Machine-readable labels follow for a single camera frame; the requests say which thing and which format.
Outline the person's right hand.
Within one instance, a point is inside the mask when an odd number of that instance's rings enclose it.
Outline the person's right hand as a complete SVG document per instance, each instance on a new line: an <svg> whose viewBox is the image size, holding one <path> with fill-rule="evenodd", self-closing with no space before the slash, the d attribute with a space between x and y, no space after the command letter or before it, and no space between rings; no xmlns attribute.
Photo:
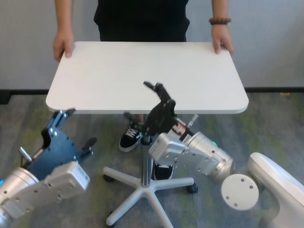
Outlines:
<svg viewBox="0 0 304 228"><path fill-rule="evenodd" d="M54 59L59 62L63 55L71 57L74 50L74 35L71 30L59 30L53 42Z"/></svg>

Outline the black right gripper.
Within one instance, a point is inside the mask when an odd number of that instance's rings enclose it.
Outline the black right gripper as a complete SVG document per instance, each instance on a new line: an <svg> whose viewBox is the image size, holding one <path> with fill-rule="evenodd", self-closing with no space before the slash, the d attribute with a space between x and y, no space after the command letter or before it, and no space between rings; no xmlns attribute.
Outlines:
<svg viewBox="0 0 304 228"><path fill-rule="evenodd" d="M150 111L145 123L138 121L135 115L130 112L124 112L124 117L129 121L130 128L144 132L145 135L154 136L168 133L173 126L177 125L174 113L175 101L171 99L163 84L153 85L148 81L144 81L143 84L154 91L161 102Z"/></svg>

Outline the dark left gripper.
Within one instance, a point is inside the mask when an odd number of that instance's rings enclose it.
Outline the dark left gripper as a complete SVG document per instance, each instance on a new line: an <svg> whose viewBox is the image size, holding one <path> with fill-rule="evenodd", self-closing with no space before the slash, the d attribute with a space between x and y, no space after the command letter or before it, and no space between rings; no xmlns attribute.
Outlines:
<svg viewBox="0 0 304 228"><path fill-rule="evenodd" d="M92 147L97 138L91 137L84 144L80 155L74 142L64 132L59 130L64 121L76 111L75 108L66 111L59 110L53 113L48 122L48 129L42 130L43 146L32 157L32 162L26 164L26 170L32 173L39 181L48 176L56 167L71 161L86 159L93 155Z"/></svg>

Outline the person's left hand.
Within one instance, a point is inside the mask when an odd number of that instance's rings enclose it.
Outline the person's left hand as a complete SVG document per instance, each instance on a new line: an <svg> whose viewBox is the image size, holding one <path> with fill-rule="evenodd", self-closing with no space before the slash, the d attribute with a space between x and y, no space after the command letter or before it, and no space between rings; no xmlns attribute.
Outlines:
<svg viewBox="0 0 304 228"><path fill-rule="evenodd" d="M234 52L232 37L228 25L213 25L211 28L211 36L213 40L213 48L216 54L221 52L221 47Z"/></svg>

